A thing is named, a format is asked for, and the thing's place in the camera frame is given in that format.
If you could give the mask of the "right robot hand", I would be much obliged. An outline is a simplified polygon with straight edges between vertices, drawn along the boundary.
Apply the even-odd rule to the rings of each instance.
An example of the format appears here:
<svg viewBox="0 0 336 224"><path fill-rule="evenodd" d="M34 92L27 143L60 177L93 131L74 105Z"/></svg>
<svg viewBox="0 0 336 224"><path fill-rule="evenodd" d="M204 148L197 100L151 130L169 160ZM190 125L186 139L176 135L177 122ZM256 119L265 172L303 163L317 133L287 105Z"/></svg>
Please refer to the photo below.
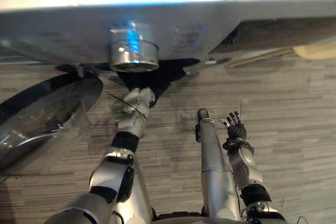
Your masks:
<svg viewBox="0 0 336 224"><path fill-rule="evenodd" d="M247 140L247 130L237 111L230 112L222 123L227 130L228 141Z"/></svg>

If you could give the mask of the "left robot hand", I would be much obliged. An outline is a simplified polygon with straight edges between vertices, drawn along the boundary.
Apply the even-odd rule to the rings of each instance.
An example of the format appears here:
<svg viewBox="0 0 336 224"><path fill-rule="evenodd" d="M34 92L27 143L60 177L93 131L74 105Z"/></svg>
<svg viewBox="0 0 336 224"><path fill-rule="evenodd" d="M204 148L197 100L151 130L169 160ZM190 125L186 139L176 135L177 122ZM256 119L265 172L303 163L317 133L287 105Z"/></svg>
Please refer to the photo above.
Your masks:
<svg viewBox="0 0 336 224"><path fill-rule="evenodd" d="M156 96L151 88L144 88L139 90L138 104L151 108L156 104Z"/></svg>

